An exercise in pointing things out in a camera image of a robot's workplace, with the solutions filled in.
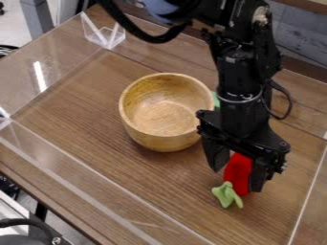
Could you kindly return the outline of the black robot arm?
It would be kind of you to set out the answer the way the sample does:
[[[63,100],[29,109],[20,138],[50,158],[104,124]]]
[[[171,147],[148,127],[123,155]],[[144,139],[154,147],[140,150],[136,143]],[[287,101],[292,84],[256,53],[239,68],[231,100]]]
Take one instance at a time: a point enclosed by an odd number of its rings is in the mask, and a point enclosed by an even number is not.
[[[272,92],[287,90],[274,81],[283,55],[272,31],[272,13],[264,0],[135,0],[171,28],[160,35],[143,31],[115,0],[98,0],[123,28],[148,43],[176,38],[195,21],[219,70],[220,107],[196,111],[210,168],[223,172],[235,192],[260,192],[286,169],[290,144],[270,126]]]

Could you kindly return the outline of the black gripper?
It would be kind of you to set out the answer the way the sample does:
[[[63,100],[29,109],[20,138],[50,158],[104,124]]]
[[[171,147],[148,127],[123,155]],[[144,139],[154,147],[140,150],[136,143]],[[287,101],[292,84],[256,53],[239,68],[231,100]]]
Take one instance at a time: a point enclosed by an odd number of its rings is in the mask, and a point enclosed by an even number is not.
[[[230,100],[218,95],[218,98],[220,109],[200,109],[195,113],[208,166],[219,172],[230,160],[231,151],[247,156],[254,161],[250,191],[262,192],[274,174],[284,171],[290,152],[288,142],[270,124],[272,97],[258,95]]]

